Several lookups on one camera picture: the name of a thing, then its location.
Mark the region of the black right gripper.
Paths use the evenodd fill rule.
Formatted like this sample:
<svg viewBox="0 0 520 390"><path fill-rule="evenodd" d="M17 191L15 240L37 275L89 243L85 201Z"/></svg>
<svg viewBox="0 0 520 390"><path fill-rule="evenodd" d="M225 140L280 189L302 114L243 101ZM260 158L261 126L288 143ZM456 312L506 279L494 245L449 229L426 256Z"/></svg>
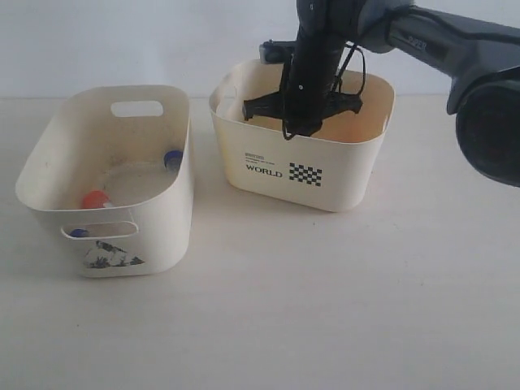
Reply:
<svg viewBox="0 0 520 390"><path fill-rule="evenodd" d="M345 44L357 38L363 1L298 1L299 28L287 85L281 93L244 100L242 115L283 119L286 137L310 137L323 121L344 112L358 114L359 94L339 93L336 74Z"/></svg>

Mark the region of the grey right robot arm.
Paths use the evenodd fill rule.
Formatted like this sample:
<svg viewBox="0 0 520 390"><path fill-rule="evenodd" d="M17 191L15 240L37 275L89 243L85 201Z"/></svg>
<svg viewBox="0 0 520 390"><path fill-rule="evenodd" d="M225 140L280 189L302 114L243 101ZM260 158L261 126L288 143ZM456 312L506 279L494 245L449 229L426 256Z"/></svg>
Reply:
<svg viewBox="0 0 520 390"><path fill-rule="evenodd" d="M286 139L309 137L325 119L362 108L342 76L357 50L400 50L449 77L446 111L467 162L482 176L519 184L519 31L418 6L413 1L300 1L292 41L266 41L281 64L279 88L244 101L245 119L278 119Z"/></svg>

